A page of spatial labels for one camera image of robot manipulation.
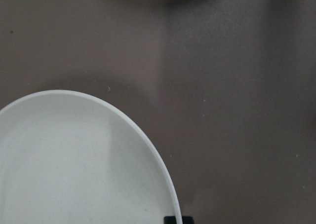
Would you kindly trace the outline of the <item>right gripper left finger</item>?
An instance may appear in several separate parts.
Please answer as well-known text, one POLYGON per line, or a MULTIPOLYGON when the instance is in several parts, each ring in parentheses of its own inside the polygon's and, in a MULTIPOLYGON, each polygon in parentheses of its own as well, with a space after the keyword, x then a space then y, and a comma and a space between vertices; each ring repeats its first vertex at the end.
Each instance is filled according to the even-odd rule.
POLYGON ((164 224, 177 224, 176 217, 175 216, 165 216, 163 218, 164 224))

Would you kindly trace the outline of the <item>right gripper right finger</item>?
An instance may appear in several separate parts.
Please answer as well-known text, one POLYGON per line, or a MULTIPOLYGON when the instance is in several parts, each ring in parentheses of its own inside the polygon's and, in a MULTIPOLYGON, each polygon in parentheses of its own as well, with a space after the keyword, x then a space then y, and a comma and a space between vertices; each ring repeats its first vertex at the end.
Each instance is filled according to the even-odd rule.
POLYGON ((192 216, 182 216, 182 224, 194 224, 194 218, 192 216))

